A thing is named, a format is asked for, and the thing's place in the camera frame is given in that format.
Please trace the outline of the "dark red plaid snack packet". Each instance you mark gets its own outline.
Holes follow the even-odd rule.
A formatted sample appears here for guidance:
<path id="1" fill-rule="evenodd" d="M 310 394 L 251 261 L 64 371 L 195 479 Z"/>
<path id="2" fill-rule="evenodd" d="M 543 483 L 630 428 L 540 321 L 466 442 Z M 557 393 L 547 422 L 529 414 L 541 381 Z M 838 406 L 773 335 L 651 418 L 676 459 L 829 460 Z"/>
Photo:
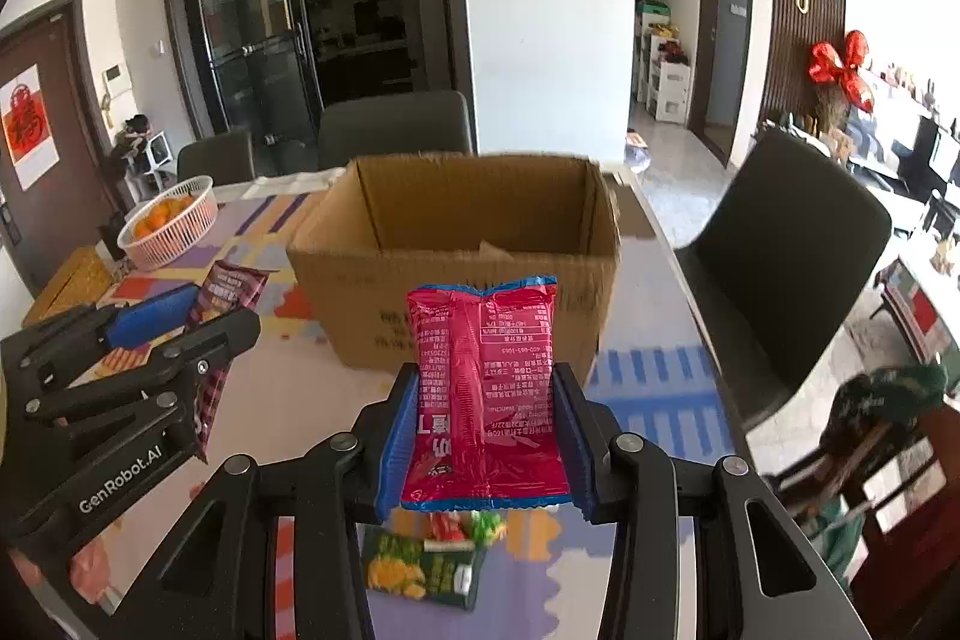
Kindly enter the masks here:
<path id="1" fill-rule="evenodd" d="M 217 330 L 208 330 L 206 324 L 241 308 L 254 310 L 267 286 L 268 278 L 268 269 L 249 268 L 217 260 L 212 268 L 208 269 L 197 299 L 185 320 L 187 330 L 195 331 L 200 328 L 206 336 L 215 337 L 213 346 L 205 349 L 202 355 L 194 360 L 194 432 L 197 455 L 202 461 L 206 460 L 213 420 L 220 406 L 229 365 L 236 356 L 235 349 L 229 346 L 224 326 L 218 326 Z"/>

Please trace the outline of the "yellow woven box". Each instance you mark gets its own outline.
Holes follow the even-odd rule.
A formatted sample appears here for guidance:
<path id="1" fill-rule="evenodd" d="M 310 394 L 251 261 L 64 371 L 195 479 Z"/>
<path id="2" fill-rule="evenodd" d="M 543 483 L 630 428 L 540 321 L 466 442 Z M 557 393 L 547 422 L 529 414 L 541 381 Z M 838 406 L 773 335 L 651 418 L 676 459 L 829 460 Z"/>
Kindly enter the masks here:
<path id="1" fill-rule="evenodd" d="M 53 273 L 28 310 L 21 325 L 36 325 L 76 305 L 96 304 L 114 284 L 96 248 L 80 247 Z"/>

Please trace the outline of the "green snack packet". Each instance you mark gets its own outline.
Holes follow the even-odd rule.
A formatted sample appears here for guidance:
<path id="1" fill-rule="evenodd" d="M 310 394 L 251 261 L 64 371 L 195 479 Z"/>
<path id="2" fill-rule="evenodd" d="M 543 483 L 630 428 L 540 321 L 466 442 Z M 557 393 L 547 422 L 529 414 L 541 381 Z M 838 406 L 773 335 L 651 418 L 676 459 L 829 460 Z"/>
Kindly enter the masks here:
<path id="1" fill-rule="evenodd" d="M 366 526 L 361 542 L 366 588 L 409 601 L 471 611 L 487 552 L 506 536 L 493 510 L 428 513 L 425 536 Z"/>

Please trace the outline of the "white basket of oranges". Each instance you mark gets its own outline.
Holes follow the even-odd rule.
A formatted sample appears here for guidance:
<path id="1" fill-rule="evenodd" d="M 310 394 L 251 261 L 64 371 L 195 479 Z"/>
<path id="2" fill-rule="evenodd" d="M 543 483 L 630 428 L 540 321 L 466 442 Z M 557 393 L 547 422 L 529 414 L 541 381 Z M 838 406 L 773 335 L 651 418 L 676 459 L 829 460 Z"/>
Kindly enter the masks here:
<path id="1" fill-rule="evenodd" d="M 163 268 L 197 245 L 217 216 L 213 179 L 197 175 L 135 209 L 117 237 L 117 247 L 137 269 Z"/>

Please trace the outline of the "brown entrance door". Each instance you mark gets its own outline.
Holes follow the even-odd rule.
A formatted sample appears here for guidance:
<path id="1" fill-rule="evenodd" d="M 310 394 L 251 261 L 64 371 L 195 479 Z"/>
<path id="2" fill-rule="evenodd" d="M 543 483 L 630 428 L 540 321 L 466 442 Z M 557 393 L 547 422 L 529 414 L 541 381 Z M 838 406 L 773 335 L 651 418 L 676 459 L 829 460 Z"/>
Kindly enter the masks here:
<path id="1" fill-rule="evenodd" d="M 101 240 L 127 198 L 91 80 L 82 0 L 52 0 L 2 29 L 2 244 L 31 294 Z"/>

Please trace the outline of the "dark chair far left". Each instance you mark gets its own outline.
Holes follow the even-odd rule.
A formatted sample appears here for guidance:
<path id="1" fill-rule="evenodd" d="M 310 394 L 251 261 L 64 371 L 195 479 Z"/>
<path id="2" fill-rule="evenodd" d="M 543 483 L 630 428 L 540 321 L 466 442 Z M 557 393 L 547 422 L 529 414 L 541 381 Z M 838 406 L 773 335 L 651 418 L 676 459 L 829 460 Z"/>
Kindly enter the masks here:
<path id="1" fill-rule="evenodd" d="M 184 146 L 178 154 L 178 181 L 208 175 L 215 187 L 256 178 L 252 136 L 245 128 L 226 131 Z"/>

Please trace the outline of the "dark chair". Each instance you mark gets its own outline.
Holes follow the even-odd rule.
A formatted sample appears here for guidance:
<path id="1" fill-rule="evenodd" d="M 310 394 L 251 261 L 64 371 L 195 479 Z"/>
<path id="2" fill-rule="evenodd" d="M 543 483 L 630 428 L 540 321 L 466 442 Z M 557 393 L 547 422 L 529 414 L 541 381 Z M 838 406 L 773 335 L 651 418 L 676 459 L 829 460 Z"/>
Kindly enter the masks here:
<path id="1" fill-rule="evenodd" d="M 215 187 L 256 178 L 252 136 L 245 128 L 226 131 L 184 146 L 178 154 L 178 181 L 208 175 Z"/>
<path id="2" fill-rule="evenodd" d="M 675 257 L 744 431 L 804 385 L 892 235 L 872 193 L 813 146 L 766 131 Z"/>
<path id="3" fill-rule="evenodd" d="M 475 152 L 466 98 L 450 89 L 332 104 L 320 117 L 317 146 L 320 169 L 359 156 Z"/>

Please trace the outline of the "red paper door decoration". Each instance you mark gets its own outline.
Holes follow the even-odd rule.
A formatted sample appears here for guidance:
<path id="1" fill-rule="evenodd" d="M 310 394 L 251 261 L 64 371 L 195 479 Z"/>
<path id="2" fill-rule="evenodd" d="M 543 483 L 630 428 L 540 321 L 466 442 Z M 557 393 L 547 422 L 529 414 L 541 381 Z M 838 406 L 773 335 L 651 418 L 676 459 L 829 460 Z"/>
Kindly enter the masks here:
<path id="1" fill-rule="evenodd" d="M 16 180 L 23 191 L 60 163 L 44 103 L 39 65 L 21 71 L 2 86 L 2 130 Z"/>

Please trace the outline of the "brown cardboard box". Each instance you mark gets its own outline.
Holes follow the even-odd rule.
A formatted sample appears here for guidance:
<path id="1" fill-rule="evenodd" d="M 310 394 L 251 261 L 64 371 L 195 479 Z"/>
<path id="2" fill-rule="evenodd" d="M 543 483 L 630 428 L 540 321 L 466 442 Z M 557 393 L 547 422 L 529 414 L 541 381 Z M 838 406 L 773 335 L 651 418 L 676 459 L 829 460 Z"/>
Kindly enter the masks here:
<path id="1" fill-rule="evenodd" d="M 601 346 L 619 252 L 599 166 L 534 154 L 355 159 L 286 245 L 347 367 L 395 372 L 415 359 L 407 296 L 417 287 L 551 276 L 555 357 L 579 378 Z"/>

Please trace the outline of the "dark chair right side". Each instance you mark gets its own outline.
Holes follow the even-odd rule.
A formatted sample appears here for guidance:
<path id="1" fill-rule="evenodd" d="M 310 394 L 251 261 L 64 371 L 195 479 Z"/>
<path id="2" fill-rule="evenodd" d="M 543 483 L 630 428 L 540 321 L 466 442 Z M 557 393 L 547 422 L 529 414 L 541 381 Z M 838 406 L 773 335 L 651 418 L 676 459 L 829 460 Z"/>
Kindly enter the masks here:
<path id="1" fill-rule="evenodd" d="M 766 131 L 675 257 L 744 431 L 804 385 L 892 235 L 872 193 L 813 146 Z"/>

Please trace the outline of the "dark chair far middle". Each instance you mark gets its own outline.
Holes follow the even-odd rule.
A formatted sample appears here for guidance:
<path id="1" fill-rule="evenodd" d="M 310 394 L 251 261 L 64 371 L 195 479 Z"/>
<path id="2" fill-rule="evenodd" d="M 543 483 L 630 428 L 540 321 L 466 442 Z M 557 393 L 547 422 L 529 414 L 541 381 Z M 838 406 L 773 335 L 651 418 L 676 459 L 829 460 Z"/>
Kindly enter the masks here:
<path id="1" fill-rule="evenodd" d="M 475 152 L 466 98 L 450 89 L 332 104 L 320 117 L 317 146 L 320 169 L 359 156 Z"/>

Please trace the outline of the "white storage shelf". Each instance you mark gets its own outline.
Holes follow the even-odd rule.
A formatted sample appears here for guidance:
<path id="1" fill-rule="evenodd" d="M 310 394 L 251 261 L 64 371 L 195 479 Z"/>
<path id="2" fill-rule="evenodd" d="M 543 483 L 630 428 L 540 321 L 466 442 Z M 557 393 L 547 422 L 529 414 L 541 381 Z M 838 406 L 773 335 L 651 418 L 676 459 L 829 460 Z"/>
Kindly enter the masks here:
<path id="1" fill-rule="evenodd" d="M 685 127 L 692 69 L 682 44 L 674 37 L 651 34 L 646 74 L 646 108 L 652 119 Z"/>

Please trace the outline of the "red balloon bow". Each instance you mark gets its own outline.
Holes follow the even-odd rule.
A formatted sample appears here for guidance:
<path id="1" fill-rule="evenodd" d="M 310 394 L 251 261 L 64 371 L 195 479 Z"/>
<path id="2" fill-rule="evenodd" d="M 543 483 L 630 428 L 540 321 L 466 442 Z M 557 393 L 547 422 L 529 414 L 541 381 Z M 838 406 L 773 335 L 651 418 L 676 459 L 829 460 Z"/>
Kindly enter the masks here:
<path id="1" fill-rule="evenodd" d="M 843 52 L 830 42 L 817 42 L 811 48 L 807 74 L 814 85 L 837 85 L 848 103 L 862 112 L 874 112 L 874 93 L 862 78 L 861 70 L 869 55 L 869 44 L 855 29 L 844 37 Z"/>

